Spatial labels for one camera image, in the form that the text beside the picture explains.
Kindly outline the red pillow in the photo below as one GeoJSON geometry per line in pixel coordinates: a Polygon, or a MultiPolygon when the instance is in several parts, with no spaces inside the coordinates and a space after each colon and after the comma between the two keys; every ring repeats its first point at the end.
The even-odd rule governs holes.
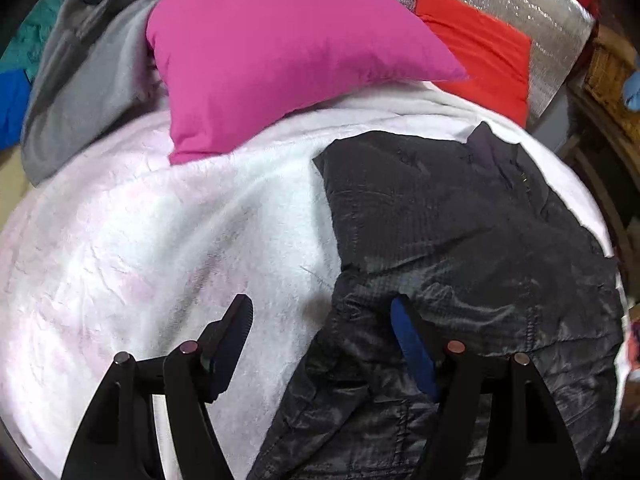
{"type": "Polygon", "coordinates": [[[414,13],[440,39],[468,78],[437,87],[526,126],[532,40],[461,0],[416,0],[414,13]]]}

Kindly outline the teal shirt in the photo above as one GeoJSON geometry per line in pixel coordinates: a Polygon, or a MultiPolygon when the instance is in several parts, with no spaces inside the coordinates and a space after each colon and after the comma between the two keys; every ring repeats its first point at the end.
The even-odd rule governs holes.
{"type": "Polygon", "coordinates": [[[35,79],[62,4],[63,0],[38,0],[2,53],[2,73],[24,70],[29,81],[35,79]]]}

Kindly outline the grey hoodie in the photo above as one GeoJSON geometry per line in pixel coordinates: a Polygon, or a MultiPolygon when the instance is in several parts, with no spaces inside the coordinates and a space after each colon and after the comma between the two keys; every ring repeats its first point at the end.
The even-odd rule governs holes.
{"type": "Polygon", "coordinates": [[[160,0],[64,0],[43,49],[21,132],[21,159],[40,185],[134,118],[169,107],[146,40],[160,0]]]}

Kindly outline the pink pillow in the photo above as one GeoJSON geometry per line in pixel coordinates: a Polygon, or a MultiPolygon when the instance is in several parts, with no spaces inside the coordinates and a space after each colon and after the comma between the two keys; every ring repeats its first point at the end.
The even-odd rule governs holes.
{"type": "Polygon", "coordinates": [[[168,90],[174,165],[372,84],[466,75],[397,0],[160,0],[146,38],[168,90]]]}

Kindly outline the wicker basket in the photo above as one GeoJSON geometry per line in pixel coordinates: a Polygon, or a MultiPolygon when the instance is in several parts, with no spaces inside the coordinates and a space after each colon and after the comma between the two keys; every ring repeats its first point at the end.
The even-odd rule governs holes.
{"type": "Polygon", "coordinates": [[[584,88],[611,116],[628,138],[639,143],[639,113],[628,110],[623,86],[636,71],[630,43],[615,32],[601,28],[593,41],[593,55],[584,79],[584,88]]]}

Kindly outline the blue jacket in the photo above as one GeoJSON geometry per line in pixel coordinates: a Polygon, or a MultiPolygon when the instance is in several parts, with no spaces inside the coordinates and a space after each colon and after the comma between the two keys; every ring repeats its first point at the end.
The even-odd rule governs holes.
{"type": "Polygon", "coordinates": [[[0,80],[0,150],[13,148],[21,139],[32,85],[24,70],[8,70],[0,80]]]}

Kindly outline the white fleece blanket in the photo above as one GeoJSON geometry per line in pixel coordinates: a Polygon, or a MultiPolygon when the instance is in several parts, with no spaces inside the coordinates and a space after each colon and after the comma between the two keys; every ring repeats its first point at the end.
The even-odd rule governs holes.
{"type": "Polygon", "coordinates": [[[1,234],[1,416],[35,471],[62,474],[117,352],[162,356],[245,294],[254,323],[229,390],[210,409],[228,464],[244,478],[340,272],[314,158],[366,131],[464,141],[481,122],[525,148],[611,249],[596,202],[552,151],[432,84],[325,102],[228,155],[180,166],[167,159],[169,113],[147,114],[31,190],[1,234]]]}

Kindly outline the wooden side shelf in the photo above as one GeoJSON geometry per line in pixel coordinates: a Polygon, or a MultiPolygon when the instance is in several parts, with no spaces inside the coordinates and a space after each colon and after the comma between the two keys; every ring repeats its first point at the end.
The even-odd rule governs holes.
{"type": "Polygon", "coordinates": [[[561,158],[600,207],[629,302],[639,302],[639,148],[576,77],[566,86],[570,136],[561,158]]]}

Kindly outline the black puffer jacket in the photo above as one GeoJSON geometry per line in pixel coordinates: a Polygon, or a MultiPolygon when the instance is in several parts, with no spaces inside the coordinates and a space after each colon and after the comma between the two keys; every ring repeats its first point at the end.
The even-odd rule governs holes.
{"type": "Polygon", "coordinates": [[[314,162],[341,272],[250,476],[411,476],[437,406],[390,325],[399,295],[475,353],[528,354],[587,465],[614,416],[617,268],[524,148],[486,124],[462,143],[372,131],[314,162]]]}

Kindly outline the blue cloth in basket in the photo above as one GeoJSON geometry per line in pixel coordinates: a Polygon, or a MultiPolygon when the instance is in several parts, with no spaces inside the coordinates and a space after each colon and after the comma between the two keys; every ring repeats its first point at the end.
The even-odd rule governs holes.
{"type": "Polygon", "coordinates": [[[626,79],[623,85],[623,102],[628,110],[638,112],[640,110],[640,70],[639,58],[634,63],[636,69],[626,79]]]}

